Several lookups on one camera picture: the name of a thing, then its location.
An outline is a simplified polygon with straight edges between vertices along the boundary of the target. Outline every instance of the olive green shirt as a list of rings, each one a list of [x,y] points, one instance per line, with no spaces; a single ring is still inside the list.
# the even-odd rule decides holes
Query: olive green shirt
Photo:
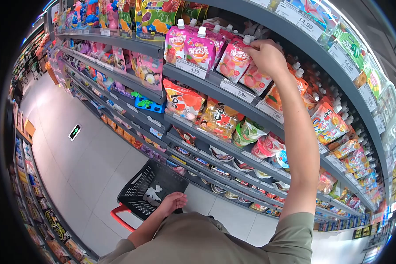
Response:
[[[268,244],[254,247],[207,216],[173,214],[163,221],[153,240],[135,248],[130,240],[122,239],[98,263],[311,263],[313,225],[313,214],[288,215],[279,221]]]

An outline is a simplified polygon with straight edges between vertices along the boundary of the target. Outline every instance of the shopping basket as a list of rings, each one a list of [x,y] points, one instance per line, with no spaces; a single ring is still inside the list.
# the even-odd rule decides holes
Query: shopping basket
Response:
[[[129,212],[145,221],[157,208],[144,200],[144,194],[149,188],[159,191],[156,194],[161,199],[159,201],[161,203],[170,193],[185,192],[187,186],[188,181],[184,177],[158,161],[148,160],[142,169],[123,187],[117,196],[117,202],[120,206],[111,210],[110,214],[119,224],[133,232],[135,228],[123,221],[117,213]]]

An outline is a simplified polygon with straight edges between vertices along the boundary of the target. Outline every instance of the white tiled floor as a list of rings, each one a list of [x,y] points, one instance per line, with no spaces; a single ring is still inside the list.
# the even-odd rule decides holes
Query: white tiled floor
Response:
[[[130,232],[114,220],[117,195],[146,163],[86,109],[54,85],[48,74],[30,82],[21,109],[36,128],[33,152],[47,191],[73,231],[98,255],[114,248]],[[73,142],[68,134],[76,124],[82,130]],[[193,185],[185,193],[185,210],[213,215],[229,232],[255,246],[266,244],[277,220],[239,208]],[[120,217],[137,228],[142,221],[132,214]],[[360,263],[366,239],[350,240],[352,232],[314,233],[313,263]]]

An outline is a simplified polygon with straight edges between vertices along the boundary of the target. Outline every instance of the exit sign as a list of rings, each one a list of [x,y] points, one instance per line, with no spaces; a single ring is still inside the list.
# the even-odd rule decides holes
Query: exit sign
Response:
[[[72,132],[69,134],[69,139],[70,141],[73,142],[73,140],[75,139],[75,137],[79,134],[79,131],[81,130],[81,126],[80,125],[76,125],[73,129]]]

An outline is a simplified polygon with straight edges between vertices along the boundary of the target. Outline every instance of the red basket handle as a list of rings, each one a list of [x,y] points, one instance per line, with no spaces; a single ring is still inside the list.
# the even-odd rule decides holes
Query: red basket handle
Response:
[[[135,231],[135,228],[133,228],[132,226],[128,225],[125,221],[123,221],[118,215],[117,213],[120,212],[128,212],[130,213],[131,210],[129,208],[127,208],[124,204],[119,203],[120,206],[114,208],[113,210],[110,211],[110,215],[117,221],[119,222],[119,224],[121,224],[122,226],[124,226],[125,228],[127,228],[129,231],[133,232]]]

